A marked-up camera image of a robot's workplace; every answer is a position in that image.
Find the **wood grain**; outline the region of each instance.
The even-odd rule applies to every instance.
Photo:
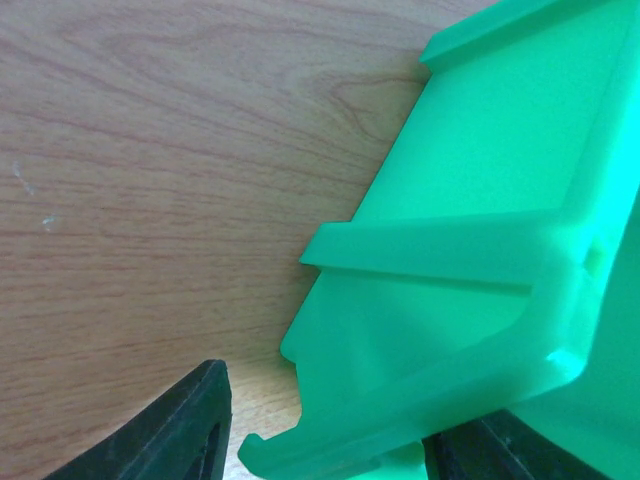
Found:
[[[427,73],[491,0],[0,0],[0,479],[39,478],[206,358],[234,424],[299,414],[279,341]]]

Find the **black object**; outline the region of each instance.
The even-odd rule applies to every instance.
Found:
[[[440,480],[608,479],[506,410],[434,435],[425,448]]]
[[[220,480],[230,427],[227,367],[208,360],[45,480]]]

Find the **green plastic bin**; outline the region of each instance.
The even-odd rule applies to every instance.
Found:
[[[640,221],[600,316],[640,183],[639,5],[505,0],[433,37],[352,221],[302,256],[321,274],[281,346],[302,416],[247,437],[250,471],[424,478],[421,438],[515,406],[640,478]]]

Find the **bin lip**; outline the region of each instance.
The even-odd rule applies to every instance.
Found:
[[[422,55],[420,61],[426,63],[432,71],[443,57],[460,51],[476,41],[495,35],[504,28],[528,19],[552,6],[572,2],[573,8],[591,8],[598,3],[611,0],[580,1],[574,0],[502,0],[472,15],[441,32],[436,33]]]

